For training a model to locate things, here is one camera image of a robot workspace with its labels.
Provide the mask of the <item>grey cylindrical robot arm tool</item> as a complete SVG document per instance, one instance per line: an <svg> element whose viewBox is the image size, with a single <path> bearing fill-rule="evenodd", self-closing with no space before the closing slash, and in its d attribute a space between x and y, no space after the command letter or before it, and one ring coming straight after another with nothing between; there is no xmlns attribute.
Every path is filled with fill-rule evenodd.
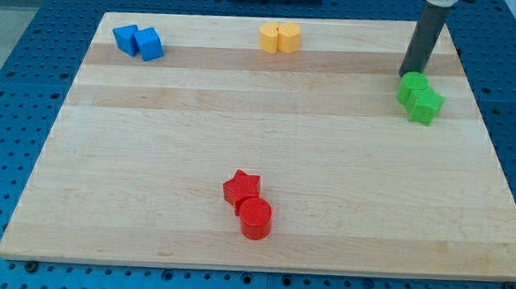
<svg viewBox="0 0 516 289"><path fill-rule="evenodd" d="M416 22L412 39L399 69L402 77L408 72L423 73L434 51L436 41L453 5L458 2L473 4L476 0L425 0L421 17Z"/></svg>

